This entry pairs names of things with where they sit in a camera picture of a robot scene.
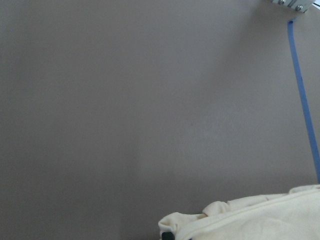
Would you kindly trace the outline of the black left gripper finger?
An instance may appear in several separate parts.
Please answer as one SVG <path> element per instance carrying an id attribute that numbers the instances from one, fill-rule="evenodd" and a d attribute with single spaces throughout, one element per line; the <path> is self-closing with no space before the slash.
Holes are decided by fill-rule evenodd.
<path id="1" fill-rule="evenodd" d="M 170 231 L 161 234 L 161 240 L 174 240 L 174 234 Z"/>

